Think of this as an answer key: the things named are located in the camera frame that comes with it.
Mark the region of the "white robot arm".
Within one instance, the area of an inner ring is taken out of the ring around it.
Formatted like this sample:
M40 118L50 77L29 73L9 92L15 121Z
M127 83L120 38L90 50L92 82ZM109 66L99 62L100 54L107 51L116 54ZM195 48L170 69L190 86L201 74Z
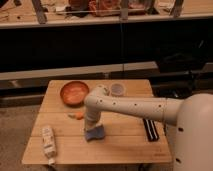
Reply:
M176 126L173 171L213 171L213 94L186 99L111 97L105 85L98 85L84 105L86 131L96 127L102 111Z

